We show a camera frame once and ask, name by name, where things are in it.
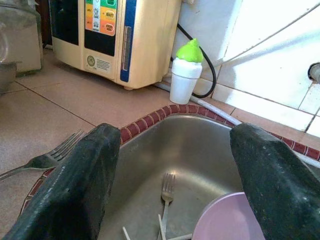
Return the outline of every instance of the red tiled sink edge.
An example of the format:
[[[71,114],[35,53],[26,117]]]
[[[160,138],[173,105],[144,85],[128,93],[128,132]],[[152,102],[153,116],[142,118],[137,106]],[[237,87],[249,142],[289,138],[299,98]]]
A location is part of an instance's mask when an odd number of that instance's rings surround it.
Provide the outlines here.
[[[176,115],[176,114],[193,114],[198,115],[202,117],[210,118],[220,124],[229,126],[233,128],[235,125],[229,121],[227,121],[225,118],[217,115],[216,113],[197,105],[168,105],[164,106],[163,108],[156,110],[139,120],[123,127],[120,129],[121,132],[121,145],[127,143],[132,138],[136,137],[137,135],[141,134],[148,128],[152,127],[156,123],[164,120],[165,118]],[[312,158],[314,160],[319,161],[320,159],[320,151],[316,150],[314,148],[305,146],[303,144],[300,144],[298,142],[295,142],[293,140],[287,139],[285,137],[279,136],[277,134],[274,134],[270,132],[273,136],[277,137],[278,139],[284,141],[292,150],[303,154],[309,158]],[[45,179],[49,176],[49,174],[53,171],[54,168],[51,168],[47,171],[45,171],[42,176],[35,182],[33,187],[31,188],[30,192],[28,193],[27,197],[23,201],[23,205],[20,210],[20,214],[24,211],[24,209],[28,206],[28,203],[32,199],[32,197],[36,194],[37,190],[41,186],[41,184],[45,181]]]

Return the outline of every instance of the stainless steel sink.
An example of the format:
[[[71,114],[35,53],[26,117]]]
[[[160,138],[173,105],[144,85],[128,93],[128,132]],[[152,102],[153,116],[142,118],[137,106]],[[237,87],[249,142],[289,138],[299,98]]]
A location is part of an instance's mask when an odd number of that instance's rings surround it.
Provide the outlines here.
[[[124,144],[98,240],[124,240],[123,226],[132,240],[156,240],[165,173],[176,174],[166,236],[192,233],[208,203],[243,190],[229,131],[210,119],[175,115]]]

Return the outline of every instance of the green lid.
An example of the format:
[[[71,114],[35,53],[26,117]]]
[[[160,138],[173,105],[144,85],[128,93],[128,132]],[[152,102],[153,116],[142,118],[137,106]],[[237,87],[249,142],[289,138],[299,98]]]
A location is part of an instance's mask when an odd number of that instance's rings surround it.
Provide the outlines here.
[[[202,54],[196,38],[189,41],[186,45],[180,47],[180,49],[176,52],[176,56],[179,59],[194,63],[202,63],[204,60],[204,55]]]

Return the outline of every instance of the pink plate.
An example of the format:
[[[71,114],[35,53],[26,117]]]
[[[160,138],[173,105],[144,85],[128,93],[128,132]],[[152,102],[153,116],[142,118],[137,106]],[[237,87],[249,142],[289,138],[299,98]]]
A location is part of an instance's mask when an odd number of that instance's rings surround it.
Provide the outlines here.
[[[223,195],[205,207],[192,240],[265,240],[244,192]]]

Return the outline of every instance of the white wall tile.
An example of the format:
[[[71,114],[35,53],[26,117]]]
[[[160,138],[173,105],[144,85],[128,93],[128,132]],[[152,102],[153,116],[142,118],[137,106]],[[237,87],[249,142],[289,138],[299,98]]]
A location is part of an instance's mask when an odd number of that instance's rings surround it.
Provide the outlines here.
[[[313,117],[311,114],[220,84],[216,85],[213,99],[300,131],[306,130]]]
[[[316,114],[320,108],[320,84],[312,84],[307,92],[299,110]]]
[[[203,78],[199,78],[196,82],[193,92],[198,95],[204,95],[212,86],[212,81],[208,81]]]
[[[225,55],[242,0],[196,0],[194,5],[182,3],[180,25],[193,37],[212,62]],[[177,29],[172,56],[189,40]],[[208,64],[203,62],[202,78],[212,81]]]
[[[320,116],[315,117],[315,119],[312,121],[307,133],[320,138]]]
[[[243,0],[225,59],[269,36],[317,0]],[[218,82],[298,108],[311,81],[307,71],[320,56],[320,8],[220,70]]]

